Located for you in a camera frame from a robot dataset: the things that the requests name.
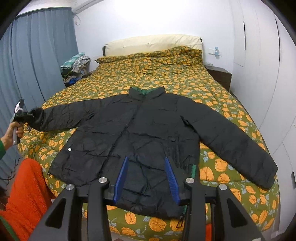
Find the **person's left hand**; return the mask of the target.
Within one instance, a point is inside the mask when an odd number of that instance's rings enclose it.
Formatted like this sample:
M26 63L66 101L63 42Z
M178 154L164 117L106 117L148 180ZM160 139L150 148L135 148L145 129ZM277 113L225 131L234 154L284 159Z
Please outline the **person's left hand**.
M13 145L14 136L21 138L23 136L23 124L16 121L10 123L6 133L1 137L4 149L7 151Z

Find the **green sweater left forearm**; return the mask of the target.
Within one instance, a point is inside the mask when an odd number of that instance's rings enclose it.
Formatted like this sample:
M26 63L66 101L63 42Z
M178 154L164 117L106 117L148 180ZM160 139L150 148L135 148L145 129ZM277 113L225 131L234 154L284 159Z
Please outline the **green sweater left forearm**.
M0 160L3 158L5 154L6 154L6 149L4 147L2 140L0 140Z

